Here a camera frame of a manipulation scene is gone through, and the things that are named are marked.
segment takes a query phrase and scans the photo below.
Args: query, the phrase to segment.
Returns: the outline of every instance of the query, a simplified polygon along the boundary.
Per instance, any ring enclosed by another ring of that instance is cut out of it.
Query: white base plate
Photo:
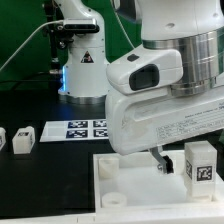
[[[184,186],[184,151],[168,151],[174,163],[174,174],[163,174],[157,169],[158,162],[149,152],[136,153],[128,156],[118,154],[94,155],[94,181],[96,212],[125,212],[130,210],[191,208],[198,203],[186,200]],[[99,159],[119,158],[119,174],[115,178],[104,179],[99,175]],[[104,208],[102,197],[110,192],[118,192],[127,198],[127,206]],[[216,175],[216,192],[213,201],[208,204],[224,202],[224,182]]]

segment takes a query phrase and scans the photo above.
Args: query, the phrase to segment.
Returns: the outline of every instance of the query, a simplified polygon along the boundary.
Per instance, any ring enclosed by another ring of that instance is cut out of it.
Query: black tabletop
[[[105,118],[104,104],[58,101],[49,91],[0,92],[0,127],[7,144],[0,151],[0,218],[39,217],[94,212],[93,154],[113,153],[108,140],[40,143],[46,121]],[[29,155],[14,155],[12,138],[19,128],[35,128]],[[185,141],[208,140],[218,150],[224,177],[221,131]],[[164,147],[183,149],[185,141]]]

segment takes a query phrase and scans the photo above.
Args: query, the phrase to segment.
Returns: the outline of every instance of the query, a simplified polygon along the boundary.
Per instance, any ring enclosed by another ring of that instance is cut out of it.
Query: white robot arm
[[[109,89],[102,16],[81,0],[56,0],[64,16],[61,29],[75,31],[69,44],[68,61],[63,67],[62,100],[80,104],[105,101]]]
[[[220,1],[113,0],[112,5],[142,22],[142,45],[107,69],[114,87],[106,100],[113,149],[125,155],[223,128]]]

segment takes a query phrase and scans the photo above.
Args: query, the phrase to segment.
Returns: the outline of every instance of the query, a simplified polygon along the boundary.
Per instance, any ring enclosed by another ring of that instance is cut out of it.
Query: white box
[[[190,197],[209,197],[215,191],[217,151],[207,141],[185,144],[184,184]]]
[[[5,145],[5,129],[4,128],[0,128],[0,150],[3,148],[3,146]]]
[[[35,143],[35,132],[33,127],[20,128],[13,140],[14,154],[28,154]]]

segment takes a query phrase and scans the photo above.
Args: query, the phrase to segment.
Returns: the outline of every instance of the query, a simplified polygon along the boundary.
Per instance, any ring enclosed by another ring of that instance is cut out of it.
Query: green backdrop
[[[0,1],[0,65],[24,42],[41,24],[46,22],[43,0]],[[98,11],[105,20],[106,55],[112,62],[131,50],[114,16],[110,0],[83,0],[83,3]],[[121,19],[131,41],[138,46],[140,26]],[[60,51],[60,59],[66,61],[67,50]],[[30,74],[50,69],[50,46],[48,38],[39,32],[28,45],[0,73],[0,82],[20,80]],[[0,90],[9,90],[12,83],[0,84]],[[22,89],[47,88],[46,84],[23,84]]]

